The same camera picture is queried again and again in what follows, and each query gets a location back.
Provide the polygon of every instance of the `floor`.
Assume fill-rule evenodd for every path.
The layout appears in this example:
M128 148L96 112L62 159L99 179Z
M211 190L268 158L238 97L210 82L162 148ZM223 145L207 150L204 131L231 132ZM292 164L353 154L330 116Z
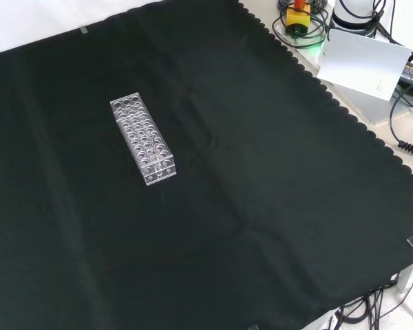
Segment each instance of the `floor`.
M405 293L400 294L395 287L386 290L384 292L381 315L397 306L405 296ZM360 316L362 314L361 311L363 311L363 309L358 309L352 316ZM337 319L334 317L332 319L331 329L334 328L336 323ZM367 320L360 324L343 324L341 330L369 330L369 324ZM392 313L381 319L380 330L413 330L413 289L398 309L395 309Z

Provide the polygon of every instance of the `white card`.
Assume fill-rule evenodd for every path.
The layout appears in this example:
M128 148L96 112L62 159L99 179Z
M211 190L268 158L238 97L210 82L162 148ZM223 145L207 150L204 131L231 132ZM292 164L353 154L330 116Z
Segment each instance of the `white card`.
M389 101L411 50L341 30L329 33L318 78Z

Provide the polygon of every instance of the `white device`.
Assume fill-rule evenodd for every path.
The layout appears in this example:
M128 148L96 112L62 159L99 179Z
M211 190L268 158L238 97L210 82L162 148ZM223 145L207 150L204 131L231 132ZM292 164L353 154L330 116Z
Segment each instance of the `white device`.
M347 32L372 36L374 34L373 3L373 0L337 0L330 24Z

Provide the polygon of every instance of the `black cloth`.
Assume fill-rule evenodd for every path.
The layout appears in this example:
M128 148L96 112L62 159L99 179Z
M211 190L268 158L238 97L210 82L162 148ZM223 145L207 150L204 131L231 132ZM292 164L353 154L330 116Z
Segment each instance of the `black cloth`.
M0 54L0 329L296 330L413 263L410 170L237 1L87 28Z

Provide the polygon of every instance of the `white surface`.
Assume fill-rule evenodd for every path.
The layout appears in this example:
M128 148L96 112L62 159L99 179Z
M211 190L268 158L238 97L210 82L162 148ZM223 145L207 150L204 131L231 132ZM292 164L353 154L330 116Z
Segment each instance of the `white surface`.
M0 0L0 52L160 0Z
M318 78L389 101L410 54L406 47L331 30Z

